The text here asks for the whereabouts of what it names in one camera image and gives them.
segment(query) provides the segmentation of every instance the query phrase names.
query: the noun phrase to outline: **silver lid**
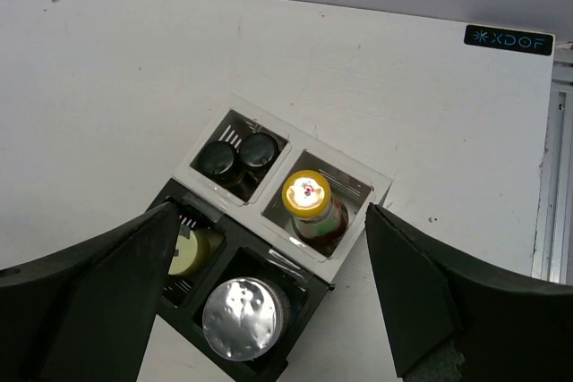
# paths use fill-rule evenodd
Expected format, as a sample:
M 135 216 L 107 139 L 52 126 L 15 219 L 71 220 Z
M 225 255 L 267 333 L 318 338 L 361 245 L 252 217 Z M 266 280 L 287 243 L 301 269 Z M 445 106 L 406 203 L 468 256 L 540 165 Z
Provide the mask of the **silver lid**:
M 254 360 L 282 333 L 285 312 L 278 294 L 254 277 L 219 285 L 203 311 L 203 333 L 210 347 L 230 361 Z

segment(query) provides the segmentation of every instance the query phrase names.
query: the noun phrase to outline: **metal frame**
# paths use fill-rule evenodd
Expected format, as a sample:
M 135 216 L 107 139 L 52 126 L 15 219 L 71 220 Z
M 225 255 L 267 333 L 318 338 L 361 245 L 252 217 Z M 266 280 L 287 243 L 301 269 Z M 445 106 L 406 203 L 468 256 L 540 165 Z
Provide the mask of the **metal frame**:
M 573 50 L 556 48 L 554 60 L 531 274 L 565 284 L 573 233 Z

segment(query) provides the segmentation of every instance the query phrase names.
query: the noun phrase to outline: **sauce jar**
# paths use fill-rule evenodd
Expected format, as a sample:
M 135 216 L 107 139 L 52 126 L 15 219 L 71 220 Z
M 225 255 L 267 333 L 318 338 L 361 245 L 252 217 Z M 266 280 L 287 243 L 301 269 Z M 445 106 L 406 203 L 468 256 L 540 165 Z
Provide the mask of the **sauce jar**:
M 221 140 L 208 143 L 199 153 L 196 165 L 200 173 L 239 199 L 247 201 L 252 196 L 256 183 L 230 143 Z
M 207 228 L 192 230 L 187 225 L 180 225 L 169 275 L 186 276 L 201 271 L 221 242 L 223 234 L 219 232 Z
M 348 228 L 348 209 L 332 194 L 326 178 L 313 170 L 295 172 L 283 186 L 282 200 L 296 235 L 321 254 L 332 255 Z
M 265 175 L 277 161 L 278 142 L 267 133 L 254 133 L 246 137 L 239 148 L 239 157 L 248 173 L 261 183 Z
M 275 284 L 238 277 L 219 285 L 203 310 L 205 340 L 219 356 L 250 361 L 268 352 L 290 319 L 287 295 Z

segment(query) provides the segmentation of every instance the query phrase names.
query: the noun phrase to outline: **white panel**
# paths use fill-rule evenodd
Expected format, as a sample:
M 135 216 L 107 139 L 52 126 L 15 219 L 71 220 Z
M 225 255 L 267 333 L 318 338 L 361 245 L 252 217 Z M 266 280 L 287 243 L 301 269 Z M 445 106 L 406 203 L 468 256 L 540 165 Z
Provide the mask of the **white panel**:
M 406 221 L 530 274 L 552 58 L 467 47 L 465 26 L 278 0 L 0 0 L 0 267 L 141 213 L 235 93 L 387 174 Z M 284 380 L 394 380 L 364 240 L 336 282 Z M 152 342 L 141 380 L 227 380 L 173 351 L 173 330 Z

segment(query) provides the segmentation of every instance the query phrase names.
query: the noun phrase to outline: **logo sticker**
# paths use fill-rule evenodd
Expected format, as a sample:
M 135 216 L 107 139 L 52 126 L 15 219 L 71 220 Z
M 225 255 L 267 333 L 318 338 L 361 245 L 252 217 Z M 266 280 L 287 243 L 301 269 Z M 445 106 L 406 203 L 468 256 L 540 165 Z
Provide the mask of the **logo sticker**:
M 505 49 L 528 54 L 551 55 L 553 52 L 552 35 L 472 24 L 466 27 L 464 43 L 474 47 Z

